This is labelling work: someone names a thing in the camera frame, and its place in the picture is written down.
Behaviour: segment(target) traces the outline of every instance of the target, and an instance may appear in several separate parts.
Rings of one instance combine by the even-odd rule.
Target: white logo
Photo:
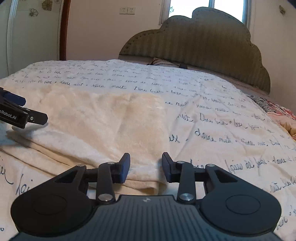
[[[150,198],[146,198],[146,199],[143,199],[143,202],[150,202],[151,201],[151,199]]]
[[[17,118],[15,115],[8,114],[7,112],[4,112],[3,110],[1,110],[1,114],[6,115],[6,116],[8,116],[8,117],[10,117],[10,118],[12,118],[12,119],[15,119],[15,120],[16,120],[16,118]]]

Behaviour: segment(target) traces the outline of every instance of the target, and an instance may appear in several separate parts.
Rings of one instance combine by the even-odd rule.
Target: window frame
[[[244,9],[242,14],[242,23],[250,29],[250,19],[251,19],[251,4],[252,0],[244,0]],[[215,0],[209,0],[209,7],[214,8]],[[159,25],[162,25],[165,20],[168,19],[170,13],[170,0],[162,0],[160,8],[160,18]]]

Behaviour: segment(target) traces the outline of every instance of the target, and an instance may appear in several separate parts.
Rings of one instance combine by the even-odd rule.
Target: window
[[[226,12],[249,28],[251,0],[163,0],[160,23],[174,15],[191,18],[198,7],[213,7]]]

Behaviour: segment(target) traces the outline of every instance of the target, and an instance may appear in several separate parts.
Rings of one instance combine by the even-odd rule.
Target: cloud-shaped headboard
[[[157,57],[215,71],[270,92],[270,78],[247,27],[231,15],[199,7],[160,29],[131,37],[120,55]]]

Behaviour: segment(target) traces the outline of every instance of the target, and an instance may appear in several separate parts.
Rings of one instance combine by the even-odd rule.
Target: metal screw
[[[194,196],[193,196],[192,194],[190,194],[190,193],[182,193],[182,194],[179,196],[179,198],[180,198],[181,200],[183,200],[183,201],[191,201],[191,200],[194,198]]]
[[[98,199],[100,201],[103,201],[103,202],[111,201],[112,198],[113,198],[113,196],[111,194],[108,194],[108,193],[103,193],[103,194],[98,196]]]

